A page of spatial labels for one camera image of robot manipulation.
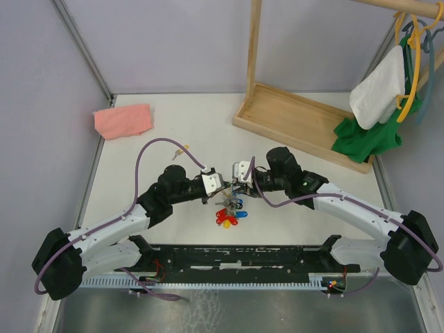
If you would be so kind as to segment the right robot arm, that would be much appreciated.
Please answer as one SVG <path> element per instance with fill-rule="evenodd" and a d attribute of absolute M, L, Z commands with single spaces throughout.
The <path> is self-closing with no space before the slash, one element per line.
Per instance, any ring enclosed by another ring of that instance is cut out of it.
<path fill-rule="evenodd" d="M 287 200 L 267 202 L 279 208 L 293 203 L 329 214 L 368 235 L 367 239 L 340 236 L 331 247 L 318 254 L 318 263 L 326 271 L 341 265 L 360 268 L 384 268 L 397 280 L 416 285 L 428 272 L 443 271 L 438 244 L 427 219 L 419 212 L 394 212 L 371 205 L 337 187 L 327 178 L 301 168 L 287 147 L 266 154 L 268 168 L 263 171 L 255 159 L 236 162 L 234 182 L 241 193 L 264 198 L 267 192 L 282 191 Z"/>

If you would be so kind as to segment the metal key organizer with keys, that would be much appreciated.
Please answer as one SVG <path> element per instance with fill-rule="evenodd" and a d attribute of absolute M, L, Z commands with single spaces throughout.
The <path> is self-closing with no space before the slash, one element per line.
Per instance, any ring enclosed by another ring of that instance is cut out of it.
<path fill-rule="evenodd" d="M 225 188 L 215 193 L 214 197 L 219 200 L 215 205 L 221 206 L 221 209 L 215 213 L 216 224 L 219 227 L 229 229 L 238 225 L 240 219 L 248 216 L 244 210 L 244 201 L 239 197 L 243 189 L 243 184 L 232 180 Z"/>

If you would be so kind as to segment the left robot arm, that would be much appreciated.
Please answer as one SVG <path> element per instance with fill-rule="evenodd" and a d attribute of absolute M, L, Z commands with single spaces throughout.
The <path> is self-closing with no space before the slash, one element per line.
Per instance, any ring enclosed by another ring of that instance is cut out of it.
<path fill-rule="evenodd" d="M 61 300 L 95 275 L 132 266 L 147 270 L 153 253 L 138 246 L 134 234 L 169 218 L 173 205 L 197 199 L 207 202 L 228 187 L 215 169 L 188 179 L 183 167 L 168 166 L 157 182 L 113 219 L 71 232 L 50 231 L 31 264 L 37 275 L 35 292 Z"/>

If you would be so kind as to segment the key with yellow tag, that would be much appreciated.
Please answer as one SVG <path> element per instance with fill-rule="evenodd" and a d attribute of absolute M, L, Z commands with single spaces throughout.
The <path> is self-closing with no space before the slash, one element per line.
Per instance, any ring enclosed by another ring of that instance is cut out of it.
<path fill-rule="evenodd" d="M 184 149 L 185 149 L 185 150 L 187 150 L 188 148 L 189 148 L 188 145 L 184 145 Z M 184 150 L 183 150 L 183 149 L 178 149 L 178 150 L 176 150 L 176 151 L 175 151 L 175 154 L 174 154 L 174 156 L 173 156 L 173 158 L 172 158 L 172 161 L 174 161 L 178 156 L 182 155 L 183 153 L 184 153 Z"/>

